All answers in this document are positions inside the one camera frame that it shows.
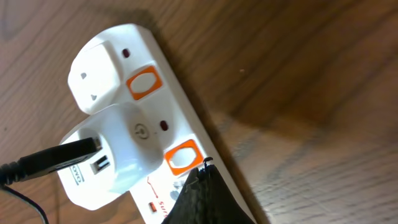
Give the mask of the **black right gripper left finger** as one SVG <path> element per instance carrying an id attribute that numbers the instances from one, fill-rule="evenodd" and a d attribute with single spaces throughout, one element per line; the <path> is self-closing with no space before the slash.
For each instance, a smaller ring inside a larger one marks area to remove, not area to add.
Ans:
<path id="1" fill-rule="evenodd" d="M 200 222 L 198 211 L 199 190 L 193 189 L 199 183 L 198 176 L 198 168 L 190 171 L 172 210 L 164 218 L 162 224 L 197 224 Z"/>

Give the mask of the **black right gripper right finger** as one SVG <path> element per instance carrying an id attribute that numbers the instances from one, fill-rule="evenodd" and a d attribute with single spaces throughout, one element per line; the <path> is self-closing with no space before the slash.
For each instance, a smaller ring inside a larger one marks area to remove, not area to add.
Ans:
<path id="1" fill-rule="evenodd" d="M 226 182 L 214 164 L 208 164 L 212 157 L 203 160 L 200 171 L 205 189 L 205 221 L 216 224 L 253 224 L 253 220 L 239 206 Z"/>

